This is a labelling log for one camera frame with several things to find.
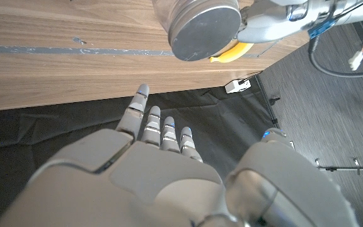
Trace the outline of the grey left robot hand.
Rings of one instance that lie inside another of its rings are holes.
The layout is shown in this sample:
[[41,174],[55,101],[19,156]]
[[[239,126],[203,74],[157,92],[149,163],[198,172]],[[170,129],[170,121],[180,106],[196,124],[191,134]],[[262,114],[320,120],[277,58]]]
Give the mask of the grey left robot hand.
[[243,29],[237,40],[264,43],[307,31],[326,19],[335,1],[255,1],[241,9]]

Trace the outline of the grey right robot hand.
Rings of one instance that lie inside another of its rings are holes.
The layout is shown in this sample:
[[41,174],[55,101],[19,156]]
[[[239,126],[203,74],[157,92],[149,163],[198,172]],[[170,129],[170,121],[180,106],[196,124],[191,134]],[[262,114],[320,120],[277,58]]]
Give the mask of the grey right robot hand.
[[191,129],[175,132],[140,85],[115,129],[59,150],[0,226],[357,226],[350,202],[277,128],[222,180]]

